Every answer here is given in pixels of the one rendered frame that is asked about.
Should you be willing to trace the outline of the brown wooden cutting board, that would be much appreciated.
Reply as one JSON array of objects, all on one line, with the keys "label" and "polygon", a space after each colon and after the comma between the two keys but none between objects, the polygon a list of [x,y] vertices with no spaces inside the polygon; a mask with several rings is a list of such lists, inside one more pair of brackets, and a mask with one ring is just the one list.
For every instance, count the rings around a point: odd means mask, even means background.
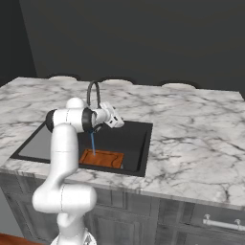
[{"label": "brown wooden cutting board", "polygon": [[96,150],[85,148],[79,159],[80,164],[120,168],[123,163],[123,153],[105,150]]}]

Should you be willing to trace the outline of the grey cabinet run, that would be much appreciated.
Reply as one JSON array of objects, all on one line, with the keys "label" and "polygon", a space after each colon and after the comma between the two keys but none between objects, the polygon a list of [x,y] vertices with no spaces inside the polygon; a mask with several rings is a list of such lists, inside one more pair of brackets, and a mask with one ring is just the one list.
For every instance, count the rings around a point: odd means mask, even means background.
[{"label": "grey cabinet run", "polygon": [[[56,216],[33,209],[32,195],[43,181],[0,173],[0,188],[22,234],[50,244],[58,235]],[[245,232],[208,226],[213,221],[245,226],[245,212],[183,201],[98,189],[98,204],[84,222],[98,245],[245,245]]]}]

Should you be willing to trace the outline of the white stool seat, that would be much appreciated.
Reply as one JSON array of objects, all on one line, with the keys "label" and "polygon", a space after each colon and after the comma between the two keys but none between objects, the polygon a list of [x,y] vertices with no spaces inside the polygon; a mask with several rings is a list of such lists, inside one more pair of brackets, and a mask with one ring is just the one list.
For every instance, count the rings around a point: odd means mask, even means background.
[{"label": "white stool seat", "polygon": [[160,82],[160,85],[180,89],[198,89],[196,83],[187,80],[163,80]]},{"label": "white stool seat", "polygon": [[126,85],[126,84],[130,84],[130,85],[134,85],[135,81],[131,80],[129,78],[121,78],[121,77],[108,77],[108,78],[102,78],[100,80],[100,83],[104,83],[104,84],[117,84],[117,85]]},{"label": "white stool seat", "polygon": [[51,80],[79,80],[77,75],[66,75],[66,74],[54,74],[47,76],[47,79]]}]

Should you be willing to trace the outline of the blue water stream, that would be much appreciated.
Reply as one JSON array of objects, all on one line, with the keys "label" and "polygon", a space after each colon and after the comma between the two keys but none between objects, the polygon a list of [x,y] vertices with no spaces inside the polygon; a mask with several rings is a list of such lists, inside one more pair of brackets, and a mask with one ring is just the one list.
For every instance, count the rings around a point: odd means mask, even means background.
[{"label": "blue water stream", "polygon": [[90,137],[91,137],[92,152],[93,152],[93,155],[96,156],[94,132],[93,131],[90,133]]}]

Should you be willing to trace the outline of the black gooseneck faucet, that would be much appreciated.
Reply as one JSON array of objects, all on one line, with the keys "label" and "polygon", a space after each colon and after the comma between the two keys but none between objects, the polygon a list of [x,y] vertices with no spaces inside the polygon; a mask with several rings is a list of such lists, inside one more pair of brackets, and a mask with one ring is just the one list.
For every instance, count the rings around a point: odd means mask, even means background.
[{"label": "black gooseneck faucet", "polygon": [[[100,106],[100,87],[99,87],[99,83],[97,81],[91,81],[88,85],[87,88],[87,104],[90,107],[91,106],[91,92],[92,92],[92,87],[95,86],[96,87],[96,94],[97,94],[97,109],[101,109]],[[91,131],[91,133],[97,133],[101,130],[102,128],[102,123],[99,123],[98,125],[96,125],[93,130]]]}]

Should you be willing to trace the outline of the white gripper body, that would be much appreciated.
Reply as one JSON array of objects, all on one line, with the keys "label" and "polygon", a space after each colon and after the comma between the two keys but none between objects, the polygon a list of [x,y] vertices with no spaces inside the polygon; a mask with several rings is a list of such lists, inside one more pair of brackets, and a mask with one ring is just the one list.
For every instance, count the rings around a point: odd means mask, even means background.
[{"label": "white gripper body", "polygon": [[100,104],[101,109],[106,113],[104,122],[110,128],[119,128],[124,126],[124,121],[118,111],[107,101]]}]

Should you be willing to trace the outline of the black sink basin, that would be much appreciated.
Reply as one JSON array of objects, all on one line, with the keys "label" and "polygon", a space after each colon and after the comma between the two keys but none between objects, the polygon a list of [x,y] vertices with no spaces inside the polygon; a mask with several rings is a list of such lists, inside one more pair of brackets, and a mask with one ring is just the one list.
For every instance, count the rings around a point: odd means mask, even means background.
[{"label": "black sink basin", "polygon": [[[144,177],[152,127],[153,124],[149,122],[125,121],[124,126],[120,128],[110,128],[104,124],[102,129],[94,134],[95,149],[122,153],[122,167],[115,169],[80,164],[79,168]],[[12,154],[11,158],[49,164],[51,137],[52,133],[43,123]]]}]

